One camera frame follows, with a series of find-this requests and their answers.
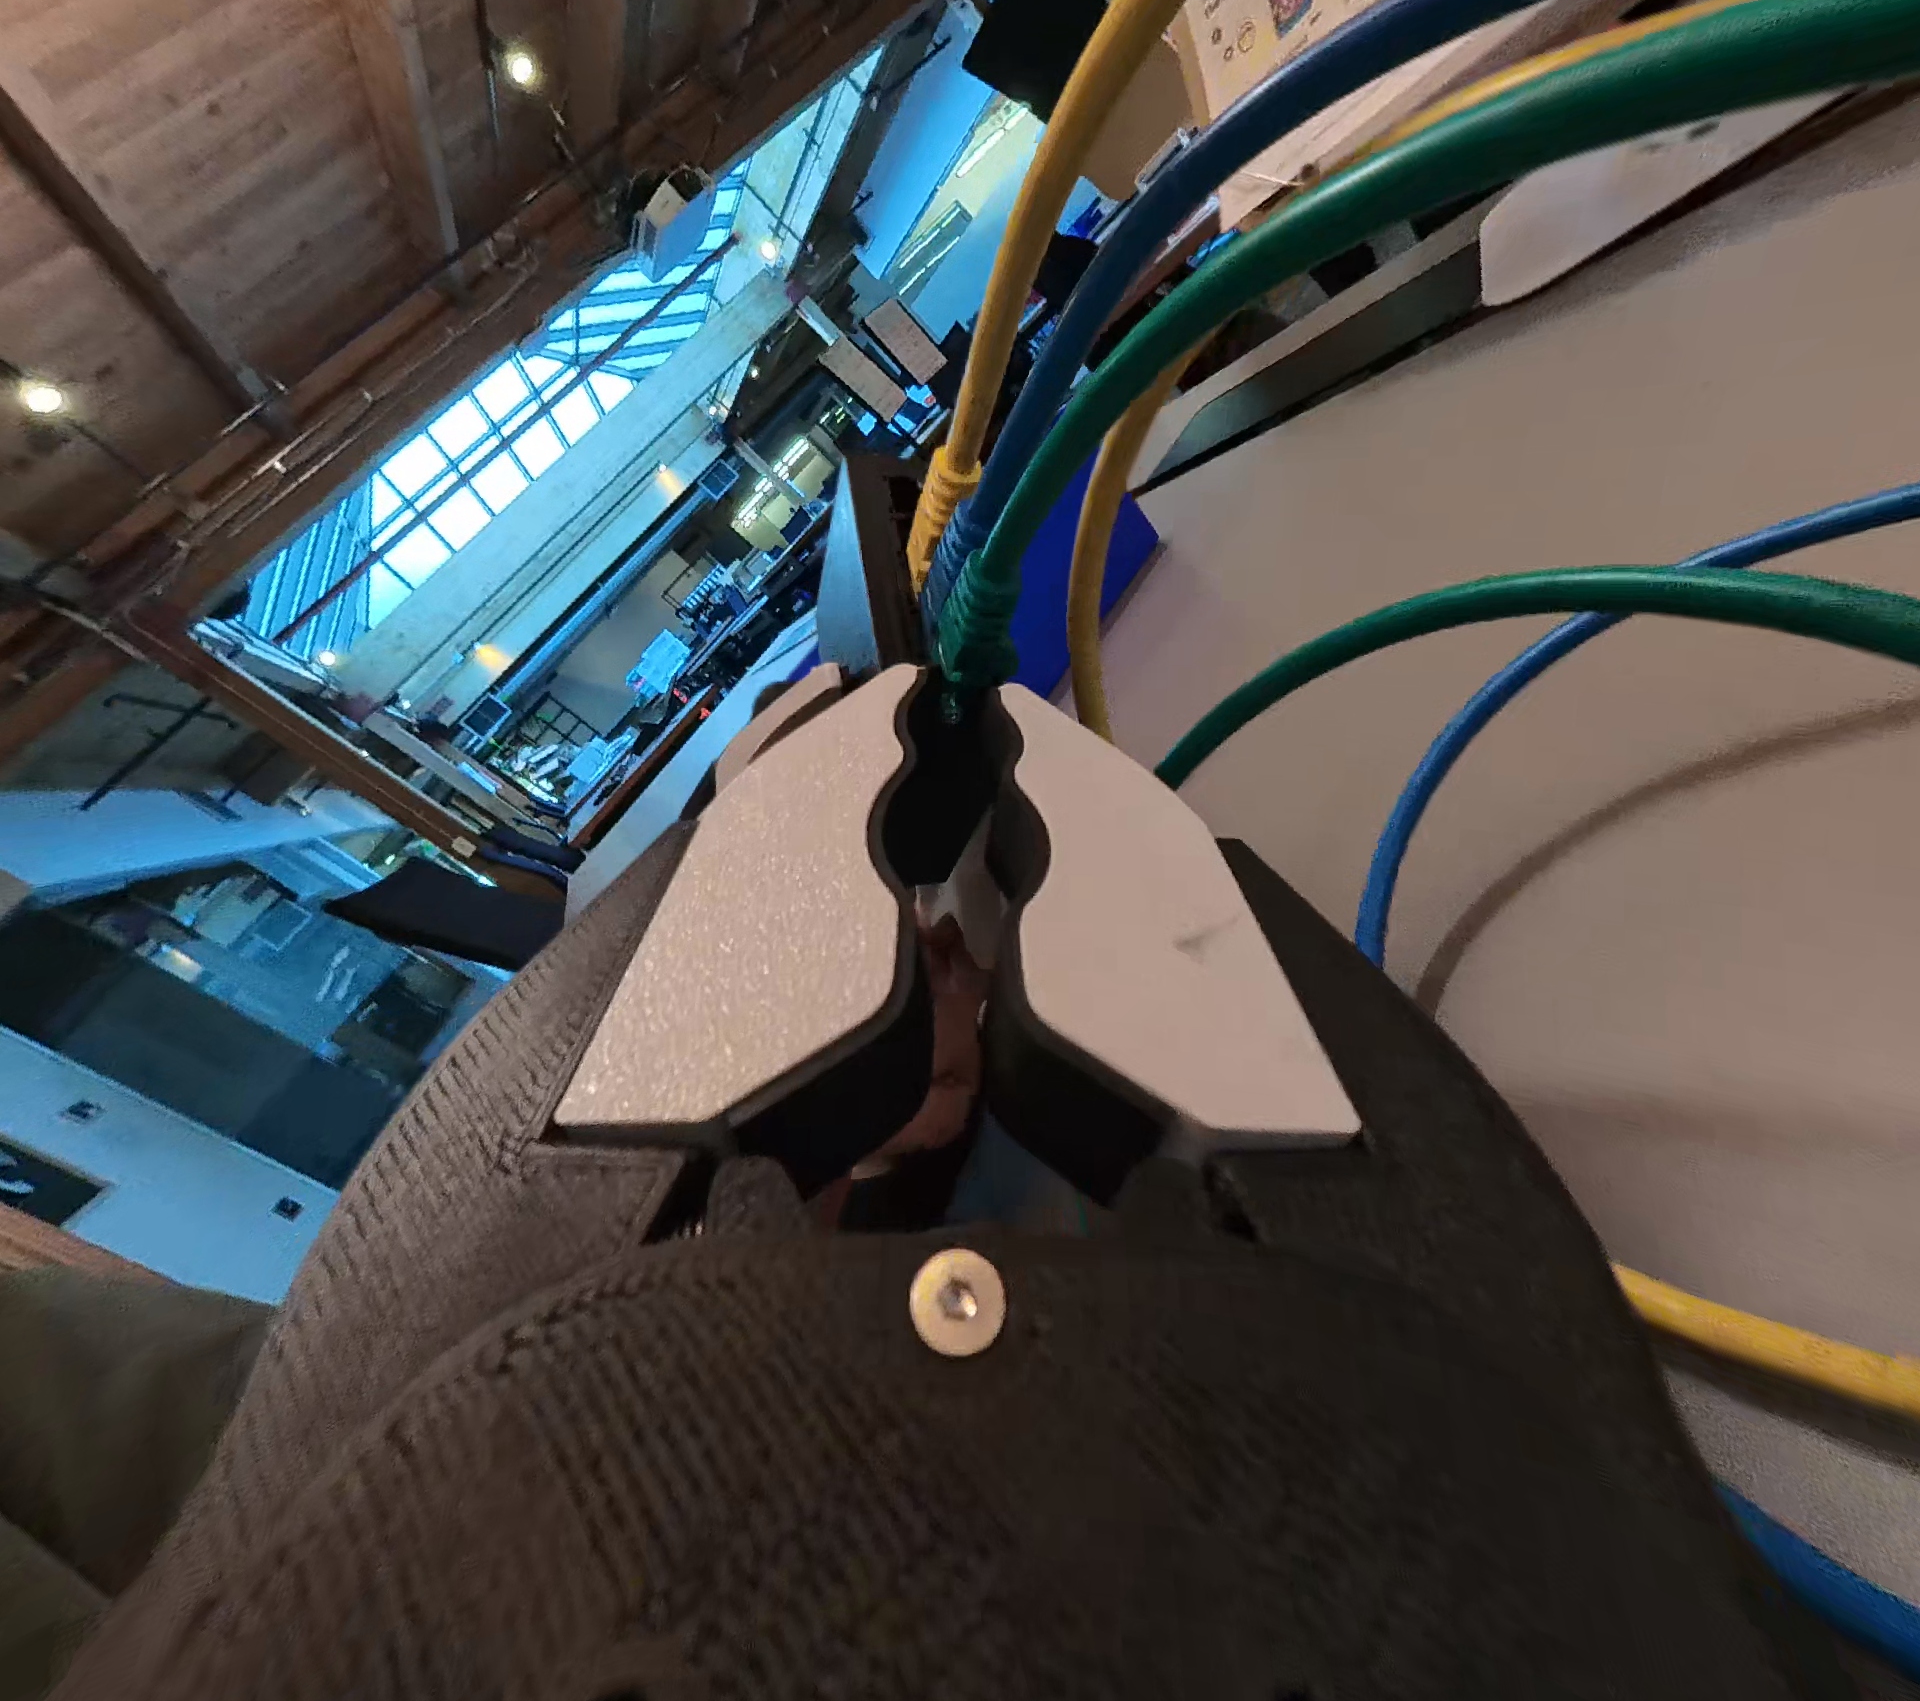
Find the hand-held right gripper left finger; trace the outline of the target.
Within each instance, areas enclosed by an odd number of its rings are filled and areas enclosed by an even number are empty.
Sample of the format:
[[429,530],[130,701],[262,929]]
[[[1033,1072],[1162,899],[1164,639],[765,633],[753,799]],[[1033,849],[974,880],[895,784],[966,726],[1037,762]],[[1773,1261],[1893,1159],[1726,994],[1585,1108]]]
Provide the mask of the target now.
[[777,1160],[827,1185],[930,1086],[914,899],[883,842],[925,686],[820,669],[794,720],[715,779],[551,1111],[566,1140]]

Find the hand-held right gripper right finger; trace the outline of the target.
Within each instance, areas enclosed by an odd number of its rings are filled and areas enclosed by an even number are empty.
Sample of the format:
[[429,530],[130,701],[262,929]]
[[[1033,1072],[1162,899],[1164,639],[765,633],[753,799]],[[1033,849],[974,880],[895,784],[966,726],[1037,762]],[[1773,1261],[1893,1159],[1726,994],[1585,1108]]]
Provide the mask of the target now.
[[1361,1118],[1225,853],[1164,780],[1019,685],[980,713],[1002,920],[986,1102],[1095,1204],[1144,1160],[1344,1148]]

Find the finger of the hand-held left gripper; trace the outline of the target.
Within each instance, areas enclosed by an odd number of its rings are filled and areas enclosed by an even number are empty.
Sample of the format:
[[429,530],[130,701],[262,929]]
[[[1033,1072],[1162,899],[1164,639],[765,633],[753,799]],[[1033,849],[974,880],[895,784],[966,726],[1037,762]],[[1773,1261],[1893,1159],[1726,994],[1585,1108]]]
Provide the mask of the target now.
[[765,688],[747,723],[726,742],[713,762],[707,799],[723,793],[777,739],[835,703],[848,685],[848,673],[835,662],[814,669]]

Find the blue plastic bin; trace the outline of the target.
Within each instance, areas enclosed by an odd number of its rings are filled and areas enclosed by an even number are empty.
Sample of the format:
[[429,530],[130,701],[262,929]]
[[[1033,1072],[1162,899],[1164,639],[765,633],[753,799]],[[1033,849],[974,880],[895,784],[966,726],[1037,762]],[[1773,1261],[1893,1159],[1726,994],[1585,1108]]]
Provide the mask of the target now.
[[[1019,560],[1019,601],[1010,626],[1015,649],[1011,681],[1043,698],[1050,698],[1070,678],[1067,590],[1090,479],[1091,464],[1088,463],[1067,481]],[[1101,616],[1124,601],[1151,562],[1157,546],[1155,528],[1139,504],[1124,495],[1097,592],[1097,612]]]

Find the person's left hand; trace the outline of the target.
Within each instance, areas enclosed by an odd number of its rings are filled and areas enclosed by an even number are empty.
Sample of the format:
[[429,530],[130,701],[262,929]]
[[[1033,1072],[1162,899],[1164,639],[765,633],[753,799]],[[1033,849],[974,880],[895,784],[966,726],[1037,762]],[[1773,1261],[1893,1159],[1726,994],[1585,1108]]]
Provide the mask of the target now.
[[870,1160],[872,1171],[961,1140],[982,1086],[982,1012],[991,972],[976,961],[954,915],[921,920],[919,946],[931,1001],[928,1088],[917,1112]]

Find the skylight window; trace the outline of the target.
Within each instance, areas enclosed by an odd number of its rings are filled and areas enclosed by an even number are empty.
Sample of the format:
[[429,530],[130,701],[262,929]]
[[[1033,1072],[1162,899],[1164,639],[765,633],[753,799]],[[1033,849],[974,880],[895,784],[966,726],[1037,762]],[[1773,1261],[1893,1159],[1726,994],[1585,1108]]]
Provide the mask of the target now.
[[750,163],[715,181],[688,258],[659,278],[634,258],[597,273],[275,553],[242,610],[217,616],[299,658],[341,658],[699,330]]

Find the ceiling air conditioner unit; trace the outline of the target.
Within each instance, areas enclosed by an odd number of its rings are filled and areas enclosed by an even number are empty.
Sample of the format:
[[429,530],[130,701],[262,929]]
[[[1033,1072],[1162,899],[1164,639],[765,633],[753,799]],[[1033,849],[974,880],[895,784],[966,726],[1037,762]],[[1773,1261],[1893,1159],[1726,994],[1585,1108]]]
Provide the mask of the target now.
[[707,233],[713,193],[712,175],[690,163],[634,177],[629,248],[646,278],[662,278],[699,248]]

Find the black flat tablet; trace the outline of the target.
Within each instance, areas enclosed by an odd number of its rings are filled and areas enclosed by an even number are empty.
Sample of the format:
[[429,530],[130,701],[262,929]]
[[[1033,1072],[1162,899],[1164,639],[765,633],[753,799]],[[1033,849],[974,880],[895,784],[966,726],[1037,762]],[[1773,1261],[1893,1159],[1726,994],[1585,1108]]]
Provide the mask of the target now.
[[1498,200],[1486,193],[1430,214],[1416,225],[1418,239],[1373,272],[1171,396],[1139,446],[1127,491],[1159,488],[1474,323],[1480,230]]

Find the black hanging monitor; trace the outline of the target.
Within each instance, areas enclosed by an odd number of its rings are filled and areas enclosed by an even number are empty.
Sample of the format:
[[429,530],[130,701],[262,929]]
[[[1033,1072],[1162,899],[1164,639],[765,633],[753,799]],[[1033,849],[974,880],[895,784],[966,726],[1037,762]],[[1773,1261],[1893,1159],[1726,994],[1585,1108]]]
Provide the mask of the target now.
[[988,0],[961,68],[1047,123],[1108,6],[1108,0]]

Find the wooden board stand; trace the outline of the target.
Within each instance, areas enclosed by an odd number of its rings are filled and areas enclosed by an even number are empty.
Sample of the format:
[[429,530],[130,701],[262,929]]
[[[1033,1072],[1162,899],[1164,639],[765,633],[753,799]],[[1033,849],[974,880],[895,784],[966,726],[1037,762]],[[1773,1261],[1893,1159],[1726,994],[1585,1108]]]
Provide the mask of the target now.
[[1532,296],[1860,85],[1739,107],[1576,154],[1514,181],[1480,225],[1480,302]]

